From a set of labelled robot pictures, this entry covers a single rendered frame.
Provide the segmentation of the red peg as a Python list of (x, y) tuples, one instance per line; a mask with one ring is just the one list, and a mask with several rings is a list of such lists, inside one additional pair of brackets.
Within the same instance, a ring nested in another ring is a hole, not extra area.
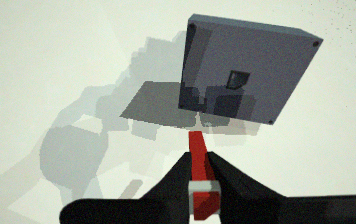
[(189, 182), (189, 215), (206, 220), (220, 214), (221, 186), (209, 163), (202, 131), (188, 131), (192, 155), (192, 182)]

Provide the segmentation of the dark grey sloped panel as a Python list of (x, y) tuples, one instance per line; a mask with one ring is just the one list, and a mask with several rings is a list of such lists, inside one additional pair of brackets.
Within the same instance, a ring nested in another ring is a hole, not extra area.
[(273, 126), (323, 40), (301, 28), (193, 13), (178, 108)]

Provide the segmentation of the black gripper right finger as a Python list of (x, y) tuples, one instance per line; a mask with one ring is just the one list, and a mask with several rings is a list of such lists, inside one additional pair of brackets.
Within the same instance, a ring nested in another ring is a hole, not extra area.
[(286, 197), (215, 152), (207, 155), (221, 186), (221, 224), (356, 224), (356, 194)]

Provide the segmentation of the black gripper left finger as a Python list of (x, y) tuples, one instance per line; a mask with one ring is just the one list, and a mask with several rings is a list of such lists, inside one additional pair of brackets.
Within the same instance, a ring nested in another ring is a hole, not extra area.
[(189, 224), (192, 155), (185, 152), (168, 173), (138, 199), (82, 198), (65, 205), (60, 224)]

